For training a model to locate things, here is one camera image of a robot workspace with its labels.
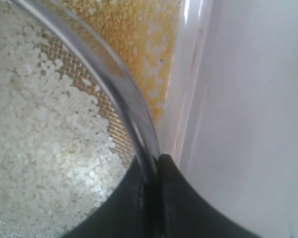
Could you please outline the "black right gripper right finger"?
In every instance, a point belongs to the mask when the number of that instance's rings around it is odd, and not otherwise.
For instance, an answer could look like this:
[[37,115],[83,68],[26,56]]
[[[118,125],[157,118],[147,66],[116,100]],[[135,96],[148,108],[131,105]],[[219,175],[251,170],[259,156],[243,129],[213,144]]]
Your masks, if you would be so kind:
[[165,238],[257,238],[206,202],[181,174],[172,157],[159,156]]

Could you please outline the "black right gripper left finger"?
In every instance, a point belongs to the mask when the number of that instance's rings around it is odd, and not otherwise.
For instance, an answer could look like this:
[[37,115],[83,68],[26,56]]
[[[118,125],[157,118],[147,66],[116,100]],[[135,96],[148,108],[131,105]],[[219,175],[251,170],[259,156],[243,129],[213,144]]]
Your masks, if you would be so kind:
[[159,176],[134,159],[109,198],[66,238],[157,238]]

